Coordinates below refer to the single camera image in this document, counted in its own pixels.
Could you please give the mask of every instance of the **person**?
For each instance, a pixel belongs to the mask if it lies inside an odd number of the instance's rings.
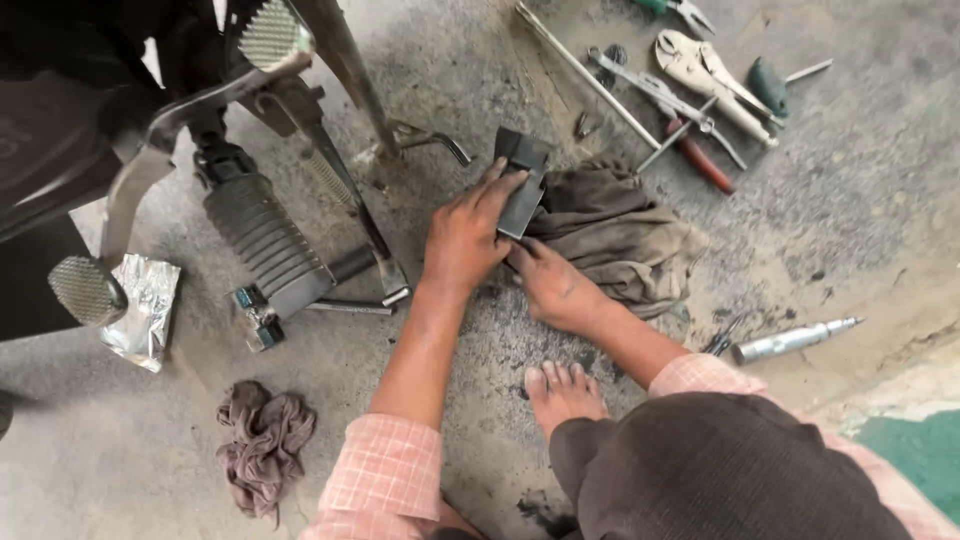
[[[409,316],[301,540],[482,538],[442,501],[440,428],[468,298],[504,259],[534,319],[585,337],[649,394],[615,422],[579,364],[526,371],[553,471],[587,540],[960,538],[869,450],[656,332],[543,244],[498,237],[497,218],[525,180],[501,178],[504,166],[434,213]]]

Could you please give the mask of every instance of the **green paint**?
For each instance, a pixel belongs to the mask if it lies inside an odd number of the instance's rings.
[[[939,412],[923,422],[871,418],[855,439],[897,467],[960,524],[960,410]]]

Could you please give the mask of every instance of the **hand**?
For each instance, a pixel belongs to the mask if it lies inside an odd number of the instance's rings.
[[[613,302],[559,253],[537,240],[514,242],[508,261],[520,275],[535,321],[589,338],[598,314]]]
[[[433,212],[426,238],[424,284],[466,299],[510,253],[510,242],[496,236],[496,223],[507,197],[528,173],[500,178],[505,166],[505,159],[497,160],[470,191]]]

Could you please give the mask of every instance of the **dark brown pants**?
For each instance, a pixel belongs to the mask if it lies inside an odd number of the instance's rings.
[[[684,393],[564,422],[557,480],[586,540],[908,540],[863,471],[758,396]],[[434,540],[469,540],[444,529]]]

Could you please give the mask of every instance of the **concrete floor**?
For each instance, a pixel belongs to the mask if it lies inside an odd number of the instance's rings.
[[[700,347],[735,314],[741,335],[846,314],[870,322],[802,355],[753,368],[789,405],[813,409],[898,372],[953,337],[960,320],[960,4],[941,0],[697,0],[720,30],[714,41],[742,76],[758,55],[789,73],[825,58],[828,72],[791,87],[794,114],[778,150],[764,154],[729,123],[720,129],[751,170],[730,199],[668,153],[644,185],[712,237],[694,271],[687,344]],[[480,160],[461,169],[440,148],[403,163],[351,167],[412,279],[429,211],[472,183],[496,127],[557,143],[557,164],[599,150],[639,161],[649,149],[512,13],[512,2],[397,0],[343,3],[387,111],[460,140]],[[628,0],[530,3],[575,54],[616,40],[645,69],[668,15],[653,21]],[[656,67],[650,68],[656,73]],[[365,117],[321,67],[328,129],[346,157],[372,144]],[[678,93],[702,103],[677,85]],[[620,83],[615,93],[659,132],[662,118]],[[581,110],[605,118],[584,146],[570,133]],[[299,145],[231,108],[230,138],[257,158],[308,239],[328,260],[361,234],[296,165]],[[709,143],[721,167],[734,167]],[[302,313],[289,339],[247,351],[224,295],[246,282],[204,217],[186,138],[179,173],[138,213],[138,251],[184,269],[172,346],[158,375],[104,349],[84,330],[0,345],[0,386],[31,399],[0,443],[0,536],[33,538],[280,538],[312,516],[350,420],[361,414],[396,338],[394,318]],[[78,222],[93,231],[93,213]],[[374,299],[367,275],[338,289]],[[553,480],[523,369],[544,359],[584,362],[614,414],[643,393],[588,343],[531,323],[522,294],[497,274],[476,294],[461,332],[444,420],[444,489],[491,538],[546,538],[569,505]],[[236,380],[302,393],[319,412],[302,455],[307,479],[284,503],[281,525],[232,506],[213,457],[223,432],[214,407]]]

